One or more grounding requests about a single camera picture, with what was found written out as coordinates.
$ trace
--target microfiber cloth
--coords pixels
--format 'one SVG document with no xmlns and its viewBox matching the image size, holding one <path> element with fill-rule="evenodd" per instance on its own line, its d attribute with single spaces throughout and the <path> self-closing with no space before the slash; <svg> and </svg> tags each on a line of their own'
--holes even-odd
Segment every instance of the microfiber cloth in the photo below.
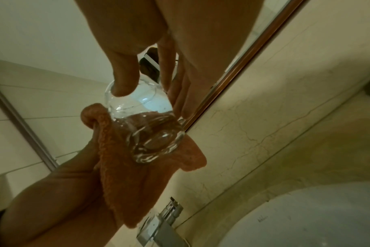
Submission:
<svg viewBox="0 0 370 247">
<path fill-rule="evenodd" d="M 124 141 L 125 130 L 112 121 L 101 104 L 86 107 L 83 123 L 93 129 L 99 124 L 98 138 L 101 184 L 108 207 L 116 222 L 135 228 L 152 209 L 178 170 L 192 171 L 204 167 L 207 160 L 196 143 L 185 135 L 176 150 L 147 163 L 136 163 Z"/>
</svg>

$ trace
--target white sink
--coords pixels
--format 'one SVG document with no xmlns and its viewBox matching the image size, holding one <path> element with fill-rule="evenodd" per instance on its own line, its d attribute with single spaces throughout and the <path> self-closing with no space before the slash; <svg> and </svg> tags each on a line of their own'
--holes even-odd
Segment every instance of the white sink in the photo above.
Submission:
<svg viewBox="0 0 370 247">
<path fill-rule="evenodd" d="M 370 247 L 370 182 L 319 186 L 264 203 L 219 247 Z"/>
</svg>

